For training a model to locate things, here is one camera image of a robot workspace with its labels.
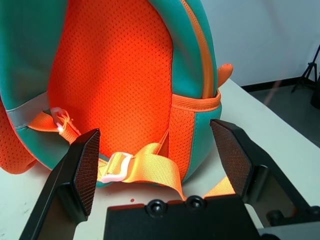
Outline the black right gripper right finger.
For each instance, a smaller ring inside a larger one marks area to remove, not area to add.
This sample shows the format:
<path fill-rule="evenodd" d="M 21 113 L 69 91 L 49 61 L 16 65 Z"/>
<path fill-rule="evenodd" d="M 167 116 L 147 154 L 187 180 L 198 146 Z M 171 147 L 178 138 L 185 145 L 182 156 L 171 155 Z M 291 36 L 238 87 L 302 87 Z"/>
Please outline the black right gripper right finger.
<path fill-rule="evenodd" d="M 246 132 L 223 120 L 210 127 L 223 169 L 236 194 L 257 213 L 298 213 L 310 205 L 273 158 Z"/>

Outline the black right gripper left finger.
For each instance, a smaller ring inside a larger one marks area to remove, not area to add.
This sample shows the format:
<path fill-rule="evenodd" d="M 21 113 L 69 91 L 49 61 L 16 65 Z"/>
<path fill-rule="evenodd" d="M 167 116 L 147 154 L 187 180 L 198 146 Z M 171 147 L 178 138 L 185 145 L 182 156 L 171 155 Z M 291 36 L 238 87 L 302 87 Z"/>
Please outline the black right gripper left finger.
<path fill-rule="evenodd" d="M 88 220 L 96 190 L 100 130 L 79 136 L 49 174 L 21 240 L 72 240 Z"/>

